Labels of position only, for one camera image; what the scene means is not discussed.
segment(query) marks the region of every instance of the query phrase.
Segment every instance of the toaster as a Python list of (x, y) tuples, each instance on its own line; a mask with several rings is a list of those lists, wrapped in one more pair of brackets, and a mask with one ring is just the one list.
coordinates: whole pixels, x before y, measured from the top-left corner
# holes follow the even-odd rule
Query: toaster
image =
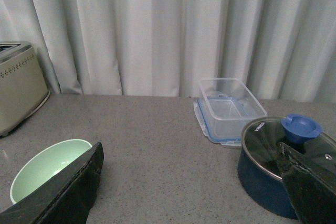
[(32, 45), (0, 42), (0, 136), (32, 115), (49, 95)]

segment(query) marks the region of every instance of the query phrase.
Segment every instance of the gray countertop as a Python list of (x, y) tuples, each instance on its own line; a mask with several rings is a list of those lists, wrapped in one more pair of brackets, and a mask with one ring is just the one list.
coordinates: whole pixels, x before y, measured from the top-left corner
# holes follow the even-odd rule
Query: gray countertop
[[(255, 203), (237, 176), (240, 148), (211, 143), (194, 98), (51, 95), (9, 136), (0, 138), (0, 210), (11, 206), (15, 175), (57, 142), (101, 142), (104, 165), (88, 224), (298, 223)], [(336, 137), (336, 104), (260, 101), (269, 116), (300, 113)]]

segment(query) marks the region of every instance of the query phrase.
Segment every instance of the pot lid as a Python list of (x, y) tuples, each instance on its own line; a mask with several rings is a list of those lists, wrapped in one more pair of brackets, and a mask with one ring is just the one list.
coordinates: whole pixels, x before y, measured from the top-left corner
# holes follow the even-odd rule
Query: pot lid
[(259, 118), (246, 124), (241, 139), (248, 157), (266, 174), (282, 181), (276, 163), (277, 145), (284, 142), (302, 155), (336, 174), (336, 141), (325, 133), (318, 137), (296, 144), (286, 137), (281, 119), (275, 117)]

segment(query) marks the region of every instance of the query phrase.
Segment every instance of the clear plastic container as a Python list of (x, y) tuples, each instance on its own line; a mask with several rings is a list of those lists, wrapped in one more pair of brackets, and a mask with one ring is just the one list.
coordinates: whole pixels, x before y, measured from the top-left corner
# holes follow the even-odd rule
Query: clear plastic container
[(203, 133), (214, 143), (240, 146), (246, 123), (267, 116), (247, 87), (236, 78), (199, 81), (202, 95), (194, 103)]

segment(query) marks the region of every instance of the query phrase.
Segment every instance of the white curtain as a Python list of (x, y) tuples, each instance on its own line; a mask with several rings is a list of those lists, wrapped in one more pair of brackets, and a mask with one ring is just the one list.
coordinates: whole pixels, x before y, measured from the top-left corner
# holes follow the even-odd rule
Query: white curtain
[(336, 102), (336, 0), (0, 0), (0, 41), (33, 44), (55, 93)]

